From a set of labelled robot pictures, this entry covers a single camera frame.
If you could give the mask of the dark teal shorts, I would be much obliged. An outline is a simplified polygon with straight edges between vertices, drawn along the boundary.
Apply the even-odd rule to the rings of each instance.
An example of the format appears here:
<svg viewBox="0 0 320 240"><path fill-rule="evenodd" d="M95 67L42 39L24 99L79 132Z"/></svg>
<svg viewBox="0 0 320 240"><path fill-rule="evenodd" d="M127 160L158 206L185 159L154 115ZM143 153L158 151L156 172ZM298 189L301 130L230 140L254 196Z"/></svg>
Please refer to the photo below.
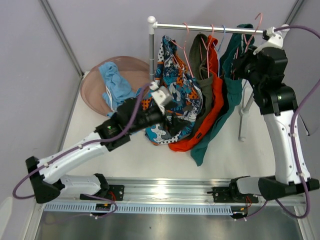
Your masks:
<svg viewBox="0 0 320 240"><path fill-rule="evenodd" d="M246 49L251 47L254 42L255 38L251 34L234 33L231 36L226 51L219 58L220 77L218 78L218 96L223 100L223 104L221 109L217 111L217 117L207 133L190 151L190 156L198 167L203 164L210 141L216 137L233 113L235 107L242 100L242 79L233 75L233 61L243 55Z"/></svg>

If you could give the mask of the light blue shorts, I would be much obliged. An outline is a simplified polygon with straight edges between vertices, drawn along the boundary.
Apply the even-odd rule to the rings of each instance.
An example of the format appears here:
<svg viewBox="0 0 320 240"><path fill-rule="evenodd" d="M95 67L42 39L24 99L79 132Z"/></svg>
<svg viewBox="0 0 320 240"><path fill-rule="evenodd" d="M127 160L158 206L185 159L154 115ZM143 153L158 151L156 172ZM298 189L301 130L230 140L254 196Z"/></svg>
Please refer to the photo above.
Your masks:
<svg viewBox="0 0 320 240"><path fill-rule="evenodd" d="M135 98L137 93L133 91L129 82L120 74L114 62L105 62L98 67L98 70L105 85L102 98L110 108L106 115L111 117L126 99Z"/></svg>

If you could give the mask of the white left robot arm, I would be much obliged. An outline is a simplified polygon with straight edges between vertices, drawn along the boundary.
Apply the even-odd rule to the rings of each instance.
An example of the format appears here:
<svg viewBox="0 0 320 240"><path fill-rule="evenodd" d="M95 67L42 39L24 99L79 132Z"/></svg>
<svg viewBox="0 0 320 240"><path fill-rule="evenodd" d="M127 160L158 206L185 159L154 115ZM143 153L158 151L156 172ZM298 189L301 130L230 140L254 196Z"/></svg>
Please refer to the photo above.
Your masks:
<svg viewBox="0 0 320 240"><path fill-rule="evenodd" d="M103 174L74 176L68 172L128 143L133 133L156 124L175 135L188 122L168 109L161 111L157 105L144 110L137 98L129 98L110 119L74 146L42 159L29 157L25 163L36 202L44 204L62 196L78 196L81 200L108 198L110 186Z"/></svg>

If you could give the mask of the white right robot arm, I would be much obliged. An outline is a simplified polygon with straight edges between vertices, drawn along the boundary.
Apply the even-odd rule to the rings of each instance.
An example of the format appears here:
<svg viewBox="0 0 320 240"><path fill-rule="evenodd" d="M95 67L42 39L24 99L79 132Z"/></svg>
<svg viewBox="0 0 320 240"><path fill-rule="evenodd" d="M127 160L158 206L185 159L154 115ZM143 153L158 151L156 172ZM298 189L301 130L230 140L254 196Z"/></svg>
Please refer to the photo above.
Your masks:
<svg viewBox="0 0 320 240"><path fill-rule="evenodd" d="M239 202L246 194L260 195L266 200L318 190L319 180L310 176L304 162L300 139L292 133L298 126L292 117L298 108L294 90L283 83L288 59L283 49L265 47L255 52L250 47L233 62L235 76L248 80L253 99L260 110L271 140L275 174L264 177L238 177L228 189L228 196Z"/></svg>

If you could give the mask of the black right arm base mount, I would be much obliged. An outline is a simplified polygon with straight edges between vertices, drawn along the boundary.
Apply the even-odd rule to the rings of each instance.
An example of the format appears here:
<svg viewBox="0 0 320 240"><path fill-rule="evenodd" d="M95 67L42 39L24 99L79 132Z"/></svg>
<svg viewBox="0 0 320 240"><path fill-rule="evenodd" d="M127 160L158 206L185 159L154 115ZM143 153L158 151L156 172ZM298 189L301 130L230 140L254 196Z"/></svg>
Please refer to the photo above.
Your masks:
<svg viewBox="0 0 320 240"><path fill-rule="evenodd" d="M212 195L215 203L257 204L259 202L259 198L253 194L239 193L237 190L231 189L230 187L212 187L211 190L206 193Z"/></svg>

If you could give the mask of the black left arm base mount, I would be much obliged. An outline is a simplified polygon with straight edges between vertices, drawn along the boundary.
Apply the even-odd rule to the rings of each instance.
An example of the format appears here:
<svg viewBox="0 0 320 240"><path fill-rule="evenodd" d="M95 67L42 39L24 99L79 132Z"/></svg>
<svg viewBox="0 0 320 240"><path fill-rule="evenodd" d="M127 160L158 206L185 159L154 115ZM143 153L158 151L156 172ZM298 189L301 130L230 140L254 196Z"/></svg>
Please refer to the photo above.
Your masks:
<svg viewBox="0 0 320 240"><path fill-rule="evenodd" d="M97 198L94 198L95 196L99 198L109 199L112 201L122 201L124 198L124 193L125 193L124 185L112 184L112 185L109 185L108 190L102 188L101 190L99 190L97 193L93 195L80 194L79 198L81 200L98 200Z"/></svg>

